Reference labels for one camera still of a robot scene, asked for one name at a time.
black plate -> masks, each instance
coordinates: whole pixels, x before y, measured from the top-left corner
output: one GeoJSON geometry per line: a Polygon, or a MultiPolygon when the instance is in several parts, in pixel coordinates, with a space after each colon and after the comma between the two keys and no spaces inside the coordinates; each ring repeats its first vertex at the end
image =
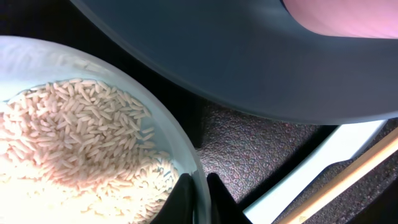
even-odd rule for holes
{"type": "Polygon", "coordinates": [[[237,110],[317,124],[398,115],[398,40],[311,33],[279,0],[72,2],[151,69],[237,110]]]}

speckled table surface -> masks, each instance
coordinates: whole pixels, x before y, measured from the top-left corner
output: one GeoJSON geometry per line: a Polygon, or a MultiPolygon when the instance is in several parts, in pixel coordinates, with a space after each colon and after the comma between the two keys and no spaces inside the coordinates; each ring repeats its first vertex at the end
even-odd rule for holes
{"type": "MultiPolygon", "coordinates": [[[[218,173],[242,209],[289,173],[333,130],[258,118],[195,97],[135,61],[67,0],[6,0],[4,6],[0,35],[33,37],[74,47],[115,65],[148,88],[187,132],[205,172],[218,173]]],[[[396,126],[398,121],[390,120],[378,139],[396,126]]],[[[350,162],[324,170],[282,216],[350,162]]],[[[395,153],[307,223],[346,223],[397,177],[397,167],[395,153]]]]}

wooden chopstick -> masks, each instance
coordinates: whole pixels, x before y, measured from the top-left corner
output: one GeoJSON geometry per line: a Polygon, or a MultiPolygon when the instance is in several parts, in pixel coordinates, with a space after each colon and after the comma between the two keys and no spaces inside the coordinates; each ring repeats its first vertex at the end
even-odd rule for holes
{"type": "Polygon", "coordinates": [[[391,133],[356,159],[317,193],[294,209],[279,224],[303,223],[370,170],[379,165],[384,159],[396,152],[396,150],[398,150],[398,128],[391,131],[391,133]]]}

pile of rice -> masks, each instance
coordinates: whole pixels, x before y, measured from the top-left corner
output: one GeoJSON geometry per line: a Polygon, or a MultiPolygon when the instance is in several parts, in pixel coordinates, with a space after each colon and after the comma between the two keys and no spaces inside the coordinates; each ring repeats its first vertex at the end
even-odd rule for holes
{"type": "Polygon", "coordinates": [[[0,220],[149,223],[178,172],[156,151],[148,109],[79,78],[24,91],[0,114],[0,220]]]}

white bowl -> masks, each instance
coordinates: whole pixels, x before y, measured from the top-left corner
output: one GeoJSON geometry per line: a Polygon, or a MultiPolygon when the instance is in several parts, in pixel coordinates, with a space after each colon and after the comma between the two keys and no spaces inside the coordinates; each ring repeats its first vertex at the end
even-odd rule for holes
{"type": "Polygon", "coordinates": [[[147,106],[153,118],[143,120],[142,128],[154,126],[153,140],[158,150],[170,153],[180,174],[192,175],[197,194],[194,222],[210,223],[210,193],[195,149],[175,118],[152,93],[116,67],[79,50],[44,40],[0,37],[0,101],[33,86],[71,78],[102,80],[129,92],[147,106]]]}

